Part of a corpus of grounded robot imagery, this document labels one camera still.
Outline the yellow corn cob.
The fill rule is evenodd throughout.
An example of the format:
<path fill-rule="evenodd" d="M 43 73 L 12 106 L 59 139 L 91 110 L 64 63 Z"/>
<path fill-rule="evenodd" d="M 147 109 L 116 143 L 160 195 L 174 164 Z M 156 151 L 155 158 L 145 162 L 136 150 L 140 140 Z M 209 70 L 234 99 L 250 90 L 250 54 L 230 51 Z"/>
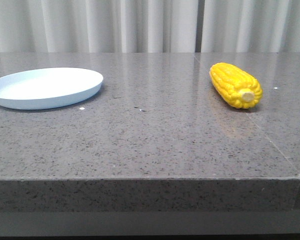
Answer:
<path fill-rule="evenodd" d="M 209 75 L 219 95 L 236 109 L 253 108 L 263 96 L 259 81 L 233 64 L 216 63 L 211 66 Z"/>

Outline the light blue round plate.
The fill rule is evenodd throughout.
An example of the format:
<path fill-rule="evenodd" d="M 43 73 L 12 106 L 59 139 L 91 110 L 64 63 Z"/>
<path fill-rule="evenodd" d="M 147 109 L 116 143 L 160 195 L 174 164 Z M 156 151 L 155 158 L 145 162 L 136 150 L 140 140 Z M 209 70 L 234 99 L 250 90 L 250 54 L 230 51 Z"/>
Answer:
<path fill-rule="evenodd" d="M 0 106 L 18 110 L 44 110 L 84 101 L 103 83 L 99 72 L 73 67 L 22 71 L 0 77 Z"/>

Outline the white pleated curtain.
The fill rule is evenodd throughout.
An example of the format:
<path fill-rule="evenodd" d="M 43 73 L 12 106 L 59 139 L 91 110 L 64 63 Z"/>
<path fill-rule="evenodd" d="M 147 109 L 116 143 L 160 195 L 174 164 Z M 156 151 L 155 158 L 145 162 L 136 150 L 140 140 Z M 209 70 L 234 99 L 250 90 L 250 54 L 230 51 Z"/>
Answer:
<path fill-rule="evenodd" d="M 1 52 L 300 52 L 300 0 L 0 0 Z"/>

